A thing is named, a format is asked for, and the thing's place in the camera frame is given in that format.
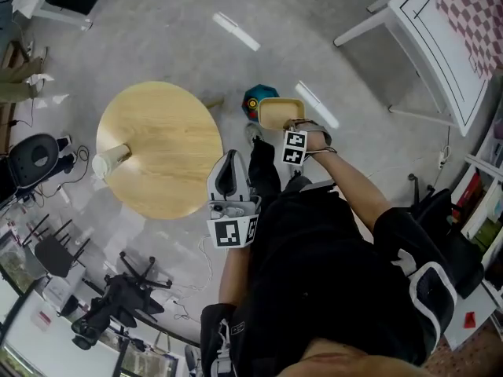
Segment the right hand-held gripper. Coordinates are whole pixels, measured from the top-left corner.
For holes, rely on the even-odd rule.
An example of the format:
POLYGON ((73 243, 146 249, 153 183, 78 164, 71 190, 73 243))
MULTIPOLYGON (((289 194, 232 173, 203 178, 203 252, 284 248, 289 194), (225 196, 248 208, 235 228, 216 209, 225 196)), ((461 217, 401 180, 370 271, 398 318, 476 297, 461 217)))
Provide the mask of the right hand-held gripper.
POLYGON ((332 144, 328 131, 309 119, 290 119, 283 125, 283 129, 285 136, 281 161, 294 167, 301 167, 306 156, 312 153, 307 149, 309 132, 323 133, 325 148, 332 144))

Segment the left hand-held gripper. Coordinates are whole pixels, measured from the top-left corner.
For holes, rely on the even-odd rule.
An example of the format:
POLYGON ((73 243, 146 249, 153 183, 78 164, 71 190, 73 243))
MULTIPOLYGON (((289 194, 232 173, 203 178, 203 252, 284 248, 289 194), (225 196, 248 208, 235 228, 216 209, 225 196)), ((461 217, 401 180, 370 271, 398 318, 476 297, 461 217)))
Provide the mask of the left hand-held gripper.
POLYGON ((214 246, 232 249, 250 245, 255 238, 262 199, 250 199, 248 170, 237 150, 229 150, 215 163, 207 178, 207 194, 207 227, 214 246))

